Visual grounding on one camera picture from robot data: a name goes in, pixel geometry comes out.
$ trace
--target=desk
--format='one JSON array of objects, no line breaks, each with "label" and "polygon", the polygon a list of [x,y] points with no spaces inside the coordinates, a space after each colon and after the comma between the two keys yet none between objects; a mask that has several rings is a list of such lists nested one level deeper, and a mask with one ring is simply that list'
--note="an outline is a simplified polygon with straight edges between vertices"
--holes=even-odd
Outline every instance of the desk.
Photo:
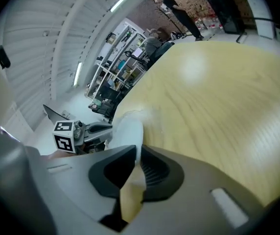
[{"label": "desk", "polygon": [[119,104],[144,144],[212,164],[263,205],[280,196],[280,57],[225,42],[174,45]]}]

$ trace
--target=white floor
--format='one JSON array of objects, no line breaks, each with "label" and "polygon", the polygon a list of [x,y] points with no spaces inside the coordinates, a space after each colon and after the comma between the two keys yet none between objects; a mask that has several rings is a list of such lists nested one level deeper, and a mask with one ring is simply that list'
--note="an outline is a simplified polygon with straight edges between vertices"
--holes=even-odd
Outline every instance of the white floor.
[{"label": "white floor", "polygon": [[[280,56],[280,42],[273,39],[268,39],[265,37],[258,36],[255,30],[246,30],[247,36],[242,36],[240,39],[241,44],[255,46],[261,48],[265,51],[271,52],[273,54]],[[239,35],[226,34],[223,30],[220,29],[210,29],[201,32],[204,36],[203,41],[226,41],[226,42],[236,42],[236,39]],[[187,43],[194,42],[195,37],[188,36],[184,39],[175,40],[175,43]]]}]

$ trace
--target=person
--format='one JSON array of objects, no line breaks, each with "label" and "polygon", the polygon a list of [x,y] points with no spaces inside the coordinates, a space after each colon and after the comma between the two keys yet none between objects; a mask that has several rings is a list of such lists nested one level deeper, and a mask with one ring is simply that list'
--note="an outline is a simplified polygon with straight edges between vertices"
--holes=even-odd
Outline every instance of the person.
[{"label": "person", "polygon": [[195,41],[202,41],[204,38],[198,27],[194,24],[186,10],[180,7],[175,0],[154,0],[154,3],[164,3],[175,15],[179,22],[181,22],[195,37]]},{"label": "person", "polygon": [[159,40],[159,33],[158,30],[151,29],[149,31],[150,37],[148,37],[144,43],[146,54],[149,56],[149,59],[154,62],[173,46],[173,44],[169,42],[162,44]]}]

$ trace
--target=man standing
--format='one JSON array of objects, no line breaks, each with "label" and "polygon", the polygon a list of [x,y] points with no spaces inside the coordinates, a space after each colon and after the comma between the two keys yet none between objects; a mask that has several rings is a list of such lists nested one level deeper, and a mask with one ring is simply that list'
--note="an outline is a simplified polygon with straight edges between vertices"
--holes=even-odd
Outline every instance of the man standing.
[{"label": "man standing", "polygon": [[202,41],[204,37],[201,36],[198,27],[195,26],[194,22],[189,17],[186,10],[178,6],[175,0],[154,0],[154,3],[165,4],[169,9],[171,9],[178,21],[181,22],[184,26],[186,26],[187,29],[192,33],[192,35],[195,37],[195,41]]}]

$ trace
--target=white ceiling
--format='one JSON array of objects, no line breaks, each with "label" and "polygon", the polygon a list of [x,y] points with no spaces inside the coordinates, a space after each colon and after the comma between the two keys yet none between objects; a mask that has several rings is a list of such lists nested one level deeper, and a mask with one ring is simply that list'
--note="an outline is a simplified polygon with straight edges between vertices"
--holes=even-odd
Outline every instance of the white ceiling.
[{"label": "white ceiling", "polygon": [[44,117],[42,104],[72,87],[78,63],[90,68],[91,62],[84,64],[97,39],[119,23],[109,11],[117,1],[12,0],[0,15],[0,45],[11,61],[6,78],[33,130]]}]

